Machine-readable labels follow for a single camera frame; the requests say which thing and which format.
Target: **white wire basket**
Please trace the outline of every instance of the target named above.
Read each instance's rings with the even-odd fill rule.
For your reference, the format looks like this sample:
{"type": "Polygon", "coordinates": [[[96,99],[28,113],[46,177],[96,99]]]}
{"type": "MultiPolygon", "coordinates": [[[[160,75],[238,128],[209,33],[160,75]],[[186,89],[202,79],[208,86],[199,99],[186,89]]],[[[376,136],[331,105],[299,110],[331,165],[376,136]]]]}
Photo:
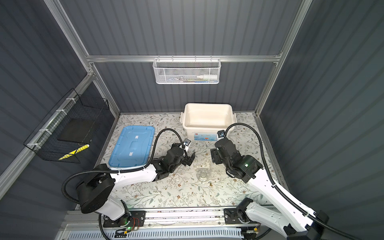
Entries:
{"type": "Polygon", "coordinates": [[[217,84],[220,77],[220,59],[208,61],[153,61],[158,84],[217,84]]]}

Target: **floral patterned surface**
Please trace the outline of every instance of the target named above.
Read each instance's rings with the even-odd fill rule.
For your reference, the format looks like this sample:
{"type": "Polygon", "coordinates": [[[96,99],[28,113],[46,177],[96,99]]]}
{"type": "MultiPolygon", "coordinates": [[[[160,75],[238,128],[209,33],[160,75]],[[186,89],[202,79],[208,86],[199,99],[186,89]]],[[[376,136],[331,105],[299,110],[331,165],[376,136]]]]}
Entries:
{"type": "MultiPolygon", "coordinates": [[[[249,124],[257,130],[253,113],[237,113],[237,122],[249,124]]],[[[155,137],[166,127],[175,129],[182,139],[187,137],[180,123],[180,114],[121,115],[101,163],[108,163],[122,129],[131,125],[154,126],[155,137]]],[[[234,142],[242,155],[249,154],[262,162],[259,142],[251,130],[235,126],[228,138],[234,142]]],[[[164,156],[174,142],[179,140],[173,132],[163,132],[157,142],[155,157],[164,156]]],[[[111,193],[112,196],[123,199],[131,209],[229,206],[239,204],[245,197],[260,201],[262,195],[260,196],[259,192],[239,179],[228,177],[223,164],[212,163],[210,149],[214,148],[214,143],[192,141],[188,154],[195,151],[196,158],[191,166],[180,165],[169,177],[156,182],[141,182],[118,188],[111,193]],[[210,177],[205,182],[197,179],[197,171],[202,168],[210,171],[210,177]]],[[[268,154],[264,154],[273,178],[276,179],[268,154]]]]}

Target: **white plastic container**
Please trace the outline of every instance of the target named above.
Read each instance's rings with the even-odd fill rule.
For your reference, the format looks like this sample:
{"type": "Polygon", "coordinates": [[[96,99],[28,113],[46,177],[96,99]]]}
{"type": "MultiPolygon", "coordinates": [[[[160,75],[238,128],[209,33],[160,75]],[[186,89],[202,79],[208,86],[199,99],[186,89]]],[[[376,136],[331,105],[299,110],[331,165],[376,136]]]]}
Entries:
{"type": "Polygon", "coordinates": [[[237,121],[229,104],[188,103],[180,122],[190,140],[217,141],[217,131],[237,121]]]}

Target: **gray corrugated wall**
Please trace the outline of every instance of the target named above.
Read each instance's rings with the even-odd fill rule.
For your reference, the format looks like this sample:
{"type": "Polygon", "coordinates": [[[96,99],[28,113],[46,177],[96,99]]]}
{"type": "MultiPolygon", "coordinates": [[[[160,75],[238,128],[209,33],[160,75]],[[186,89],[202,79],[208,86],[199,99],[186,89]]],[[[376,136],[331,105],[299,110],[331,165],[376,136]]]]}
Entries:
{"type": "Polygon", "coordinates": [[[273,55],[300,1],[61,3],[91,55],[273,55]]]}
{"type": "Polygon", "coordinates": [[[316,1],[261,118],[291,192],[363,239],[384,225],[384,1],[316,1]]]}
{"type": "MultiPolygon", "coordinates": [[[[100,97],[94,84],[83,94],[100,97]]],[[[32,159],[0,200],[0,239],[55,238],[67,211],[76,206],[61,194],[61,185],[70,175],[93,168],[113,121],[114,117],[108,111],[107,118],[92,138],[90,147],[79,153],[80,164],[44,161],[37,156],[32,159]]],[[[75,186],[79,180],[80,178],[72,180],[67,185],[67,191],[73,197],[76,197],[75,186]]]]}
{"type": "Polygon", "coordinates": [[[121,112],[183,111],[187,103],[254,110],[273,63],[222,63],[219,84],[157,84],[152,63],[96,63],[121,112]]]}
{"type": "MultiPolygon", "coordinates": [[[[86,72],[44,1],[0,1],[0,172],[23,149],[23,141],[86,72]]],[[[91,84],[86,95],[100,97],[91,84]]],[[[34,157],[0,200],[0,239],[54,239],[67,210],[61,192],[71,174],[90,169],[114,118],[101,125],[81,164],[34,157]]],[[[74,195],[74,185],[69,192],[74,195]]]]}
{"type": "MultiPolygon", "coordinates": [[[[292,1],[61,1],[90,55],[275,55],[300,5],[292,1]]],[[[254,110],[273,63],[223,63],[220,83],[158,85],[150,63],[96,63],[121,112],[187,103],[254,110]]]]}
{"type": "Polygon", "coordinates": [[[43,1],[0,1],[0,172],[85,75],[43,1]]]}

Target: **black wire basket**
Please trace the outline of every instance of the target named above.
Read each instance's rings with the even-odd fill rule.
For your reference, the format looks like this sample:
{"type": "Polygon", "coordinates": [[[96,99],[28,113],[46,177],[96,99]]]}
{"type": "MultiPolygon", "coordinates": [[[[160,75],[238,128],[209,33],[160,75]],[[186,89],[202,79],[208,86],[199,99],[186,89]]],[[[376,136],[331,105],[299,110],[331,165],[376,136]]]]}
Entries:
{"type": "Polygon", "coordinates": [[[25,140],[24,145],[47,161],[80,163],[81,157],[92,144],[92,138],[109,111],[108,101],[76,94],[66,99],[62,109],[48,124],[42,121],[25,140]]]}

